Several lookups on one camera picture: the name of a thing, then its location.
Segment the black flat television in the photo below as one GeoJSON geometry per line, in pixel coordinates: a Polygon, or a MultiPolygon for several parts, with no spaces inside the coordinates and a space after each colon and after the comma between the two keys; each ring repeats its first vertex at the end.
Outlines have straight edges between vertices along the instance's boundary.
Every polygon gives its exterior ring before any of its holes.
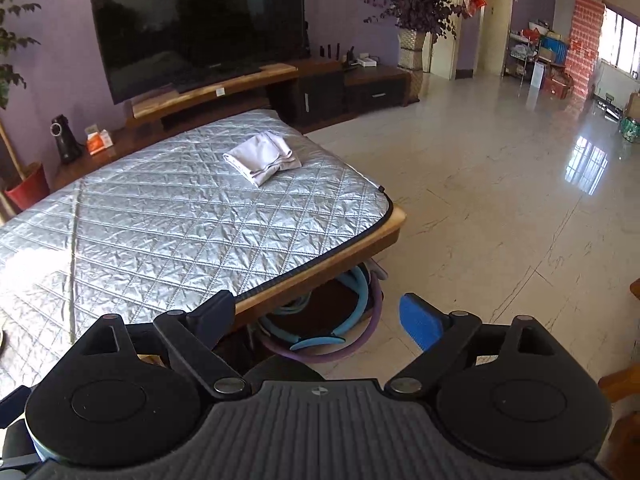
{"type": "Polygon", "coordinates": [[[91,0],[114,103],[254,74],[305,52],[304,0],[91,0]]]}

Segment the white garment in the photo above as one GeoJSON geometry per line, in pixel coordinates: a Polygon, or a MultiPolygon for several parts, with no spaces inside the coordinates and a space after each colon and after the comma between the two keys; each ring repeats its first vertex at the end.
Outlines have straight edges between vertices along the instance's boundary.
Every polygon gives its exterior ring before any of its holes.
{"type": "Polygon", "coordinates": [[[225,152],[224,161],[245,180],[259,188],[280,171],[302,166],[295,152],[283,138],[262,132],[225,152]]]}

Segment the black table device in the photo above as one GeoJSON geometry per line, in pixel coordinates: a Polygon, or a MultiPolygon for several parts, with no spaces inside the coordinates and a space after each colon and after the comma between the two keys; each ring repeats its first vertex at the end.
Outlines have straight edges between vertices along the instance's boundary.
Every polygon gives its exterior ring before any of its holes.
{"type": "Polygon", "coordinates": [[[64,115],[52,119],[50,133],[55,140],[62,165],[68,165],[82,155],[82,146],[70,130],[70,124],[64,115]]]}

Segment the wooden tv cabinet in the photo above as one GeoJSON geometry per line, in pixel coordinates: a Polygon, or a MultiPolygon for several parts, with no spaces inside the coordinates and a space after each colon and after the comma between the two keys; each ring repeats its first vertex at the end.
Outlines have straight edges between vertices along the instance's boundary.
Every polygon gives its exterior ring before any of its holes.
{"type": "Polygon", "coordinates": [[[51,188],[57,191],[161,140],[250,110],[273,110],[306,134],[375,110],[407,106],[416,102],[413,83],[414,77],[397,67],[344,70],[340,62],[308,58],[266,65],[256,74],[186,93],[162,90],[130,104],[125,127],[112,134],[114,145],[60,166],[51,188]]]}

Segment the orange tissue pack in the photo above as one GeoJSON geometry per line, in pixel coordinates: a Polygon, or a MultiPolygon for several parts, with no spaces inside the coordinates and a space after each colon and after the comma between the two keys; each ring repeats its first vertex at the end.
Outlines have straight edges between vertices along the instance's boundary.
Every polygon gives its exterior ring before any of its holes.
{"type": "Polygon", "coordinates": [[[85,128],[87,136],[86,149],[90,155],[101,153],[113,146],[111,133],[106,129],[101,129],[97,125],[85,128]]]}

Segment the green potted tree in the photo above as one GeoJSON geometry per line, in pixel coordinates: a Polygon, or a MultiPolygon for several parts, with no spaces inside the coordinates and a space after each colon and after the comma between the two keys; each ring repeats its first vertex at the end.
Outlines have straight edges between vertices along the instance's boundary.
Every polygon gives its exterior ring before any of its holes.
{"type": "Polygon", "coordinates": [[[27,88],[25,78],[9,62],[14,52],[24,50],[30,46],[38,46],[39,41],[32,36],[18,34],[6,28],[6,19],[10,16],[20,18],[26,14],[33,14],[41,10],[39,3],[18,3],[15,0],[1,0],[1,109],[9,106],[12,87],[27,88]]]}

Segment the silver quilted bed cover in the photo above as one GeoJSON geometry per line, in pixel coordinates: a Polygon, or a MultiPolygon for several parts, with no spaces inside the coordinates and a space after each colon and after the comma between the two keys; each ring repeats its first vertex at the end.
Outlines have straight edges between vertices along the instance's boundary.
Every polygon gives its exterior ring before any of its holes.
{"type": "Polygon", "coordinates": [[[251,110],[160,141],[66,185],[1,229],[1,390],[32,386],[101,315],[130,324],[239,299],[377,230],[387,195],[251,110]],[[271,132],[302,166],[259,188],[222,155],[271,132]]]}

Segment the red brick patterned pillar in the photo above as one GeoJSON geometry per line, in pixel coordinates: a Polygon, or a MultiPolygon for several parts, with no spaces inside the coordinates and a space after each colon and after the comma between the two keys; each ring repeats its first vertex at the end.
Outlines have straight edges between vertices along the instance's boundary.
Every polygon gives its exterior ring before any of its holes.
{"type": "Polygon", "coordinates": [[[573,94],[585,100],[597,67],[605,5],[594,0],[575,0],[565,71],[573,79],[573,94]]]}

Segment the cluttered storage shelf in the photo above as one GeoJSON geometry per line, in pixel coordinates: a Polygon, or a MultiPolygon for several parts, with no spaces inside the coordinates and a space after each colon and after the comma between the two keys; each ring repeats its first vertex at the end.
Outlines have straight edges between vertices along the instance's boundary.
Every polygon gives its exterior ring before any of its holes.
{"type": "Polygon", "coordinates": [[[532,21],[525,28],[510,30],[501,75],[564,100],[574,87],[565,67],[567,53],[568,43],[548,22],[532,21]]]}

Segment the woven plant basket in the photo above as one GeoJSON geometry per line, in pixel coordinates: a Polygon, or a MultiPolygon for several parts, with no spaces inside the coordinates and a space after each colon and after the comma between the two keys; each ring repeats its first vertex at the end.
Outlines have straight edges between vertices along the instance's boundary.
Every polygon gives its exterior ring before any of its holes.
{"type": "Polygon", "coordinates": [[[431,71],[432,35],[429,32],[398,29],[398,66],[404,70],[431,71]]]}

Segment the wooden bed frame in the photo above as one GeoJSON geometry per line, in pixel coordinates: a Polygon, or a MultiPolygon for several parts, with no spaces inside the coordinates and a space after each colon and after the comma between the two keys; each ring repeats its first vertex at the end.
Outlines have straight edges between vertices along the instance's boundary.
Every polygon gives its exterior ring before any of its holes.
{"type": "Polygon", "coordinates": [[[357,240],[354,244],[340,249],[308,269],[289,276],[283,281],[261,290],[258,294],[239,301],[235,309],[234,328],[254,323],[261,316],[303,296],[353,266],[373,258],[379,252],[393,246],[400,237],[400,231],[407,215],[394,204],[390,218],[374,232],[357,240]]]}

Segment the red plant pot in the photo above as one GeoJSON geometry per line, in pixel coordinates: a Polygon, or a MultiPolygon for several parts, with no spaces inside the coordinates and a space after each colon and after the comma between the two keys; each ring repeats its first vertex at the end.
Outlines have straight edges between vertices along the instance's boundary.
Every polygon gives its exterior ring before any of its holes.
{"type": "Polygon", "coordinates": [[[26,169],[26,177],[13,188],[6,190],[6,196],[18,209],[26,210],[50,195],[50,188],[41,162],[33,162],[26,169]]]}

